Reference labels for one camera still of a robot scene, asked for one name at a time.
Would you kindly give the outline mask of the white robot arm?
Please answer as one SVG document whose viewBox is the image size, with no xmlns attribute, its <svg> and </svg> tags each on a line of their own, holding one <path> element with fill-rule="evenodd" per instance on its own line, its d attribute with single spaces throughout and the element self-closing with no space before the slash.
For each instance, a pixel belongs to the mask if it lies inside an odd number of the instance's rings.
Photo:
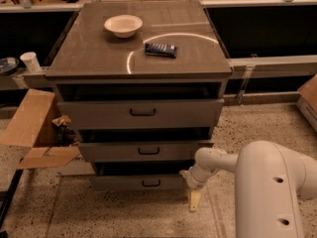
<svg viewBox="0 0 317 238">
<path fill-rule="evenodd" d="M 274 142 L 255 141 L 240 154 L 200 148 L 181 175 L 191 208 L 218 171 L 235 175 L 236 238 L 304 238 L 298 201 L 317 197 L 317 161 Z"/>
</svg>

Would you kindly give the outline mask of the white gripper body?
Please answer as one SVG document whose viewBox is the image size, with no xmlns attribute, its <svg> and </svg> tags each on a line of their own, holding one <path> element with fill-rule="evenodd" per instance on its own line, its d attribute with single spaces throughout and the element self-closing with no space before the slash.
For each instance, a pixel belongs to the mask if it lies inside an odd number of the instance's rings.
<svg viewBox="0 0 317 238">
<path fill-rule="evenodd" d="M 197 165 L 192 166 L 186 174 L 186 183 L 191 189 L 202 189 L 211 178 L 212 173 Z"/>
</svg>

